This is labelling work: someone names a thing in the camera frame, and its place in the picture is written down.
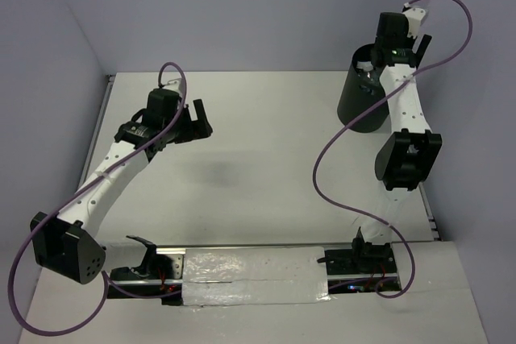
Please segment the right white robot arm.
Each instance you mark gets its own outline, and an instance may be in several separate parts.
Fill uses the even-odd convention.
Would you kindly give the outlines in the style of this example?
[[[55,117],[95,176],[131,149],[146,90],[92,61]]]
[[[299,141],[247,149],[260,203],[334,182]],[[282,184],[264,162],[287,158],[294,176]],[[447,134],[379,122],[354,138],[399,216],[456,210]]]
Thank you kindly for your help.
[[[374,211],[380,219],[368,219],[352,243],[351,264],[360,272],[376,270],[389,260],[391,227],[406,199],[428,177],[442,147],[441,136],[432,133],[424,117],[413,75],[431,41],[424,35],[419,46],[414,46],[426,15],[423,8],[409,6],[401,13],[381,13],[374,44],[368,52],[360,50],[354,61],[361,89],[379,86],[381,91],[373,97],[388,97],[391,128],[374,163],[383,194]]]

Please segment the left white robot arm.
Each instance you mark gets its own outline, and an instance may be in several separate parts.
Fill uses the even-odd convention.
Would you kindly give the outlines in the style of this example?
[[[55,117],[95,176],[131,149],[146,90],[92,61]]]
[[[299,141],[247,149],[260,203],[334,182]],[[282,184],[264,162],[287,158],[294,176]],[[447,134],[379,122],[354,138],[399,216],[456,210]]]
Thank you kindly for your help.
[[[121,125],[114,142],[71,202],[47,220],[38,213],[31,221],[35,261],[79,284],[88,284],[101,271],[127,267],[139,278],[158,267],[153,242],[128,235],[122,242],[97,241],[102,222],[124,189],[169,144],[188,143],[211,136],[202,100],[193,101],[192,118],[181,93],[154,89],[146,107]]]

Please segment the labelled clear bottle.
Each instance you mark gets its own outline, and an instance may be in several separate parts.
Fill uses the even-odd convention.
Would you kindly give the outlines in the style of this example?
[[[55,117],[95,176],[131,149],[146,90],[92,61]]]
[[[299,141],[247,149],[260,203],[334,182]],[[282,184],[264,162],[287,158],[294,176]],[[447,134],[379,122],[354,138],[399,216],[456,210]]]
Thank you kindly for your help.
[[[377,84],[379,75],[370,61],[357,61],[356,73],[361,80],[370,84]]]

